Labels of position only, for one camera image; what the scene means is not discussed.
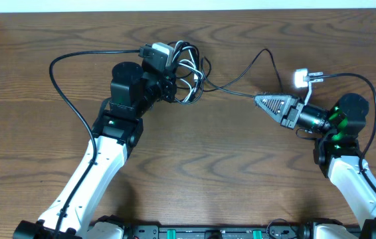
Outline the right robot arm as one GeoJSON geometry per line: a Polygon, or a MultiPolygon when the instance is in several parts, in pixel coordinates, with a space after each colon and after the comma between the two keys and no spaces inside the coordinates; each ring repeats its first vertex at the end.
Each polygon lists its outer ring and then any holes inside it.
{"type": "Polygon", "coordinates": [[[376,238],[376,178],[359,146],[358,136],[366,125],[369,102],[361,95],[343,95],[334,106],[325,110],[309,103],[312,86],[329,77],[321,72],[298,69],[294,85],[307,88],[305,98],[291,94],[258,94],[257,107],[288,129],[316,133],[314,163],[324,177],[337,187],[355,215],[360,231],[350,232],[341,222],[317,218],[294,231],[296,238],[376,238]]]}

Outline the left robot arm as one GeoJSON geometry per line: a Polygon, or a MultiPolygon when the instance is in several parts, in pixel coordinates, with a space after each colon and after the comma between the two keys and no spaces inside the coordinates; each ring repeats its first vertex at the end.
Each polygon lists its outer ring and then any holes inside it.
{"type": "Polygon", "coordinates": [[[136,50],[141,64],[121,62],[112,69],[111,96],[86,129],[86,152],[66,186],[35,222],[23,220],[14,238],[86,238],[110,181],[124,166],[143,133],[142,116],[159,100],[172,102],[175,49],[160,42],[136,50]]]}

